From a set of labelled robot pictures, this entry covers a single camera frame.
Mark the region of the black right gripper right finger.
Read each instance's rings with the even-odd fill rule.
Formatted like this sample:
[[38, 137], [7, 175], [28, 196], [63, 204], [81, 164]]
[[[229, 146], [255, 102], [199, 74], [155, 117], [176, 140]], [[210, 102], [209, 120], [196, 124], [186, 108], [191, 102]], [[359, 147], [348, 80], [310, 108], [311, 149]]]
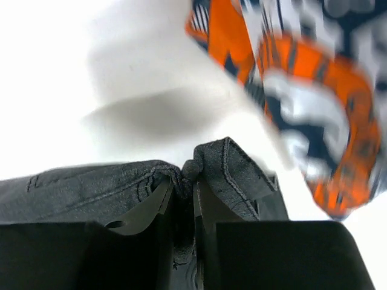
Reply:
[[374, 288], [341, 223], [245, 221], [203, 179], [193, 200], [198, 289]]

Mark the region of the black trousers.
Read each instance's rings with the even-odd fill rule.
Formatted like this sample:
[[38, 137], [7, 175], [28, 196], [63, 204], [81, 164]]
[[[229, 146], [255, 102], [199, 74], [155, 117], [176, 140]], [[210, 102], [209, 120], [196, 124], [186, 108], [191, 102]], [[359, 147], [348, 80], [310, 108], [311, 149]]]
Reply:
[[245, 221], [286, 221], [275, 176], [266, 175], [231, 138], [195, 148], [178, 168], [161, 160], [68, 167], [1, 182], [4, 224], [96, 222], [106, 225], [172, 181], [173, 260], [169, 289], [197, 288], [194, 190], [205, 180]]

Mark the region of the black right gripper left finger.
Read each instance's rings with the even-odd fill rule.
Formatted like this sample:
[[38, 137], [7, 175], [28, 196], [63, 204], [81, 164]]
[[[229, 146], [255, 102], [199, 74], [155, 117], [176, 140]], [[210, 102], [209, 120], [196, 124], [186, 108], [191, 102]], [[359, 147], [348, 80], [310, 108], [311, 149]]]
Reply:
[[106, 225], [2, 225], [1, 288], [169, 289], [173, 193], [172, 181], [164, 180]]

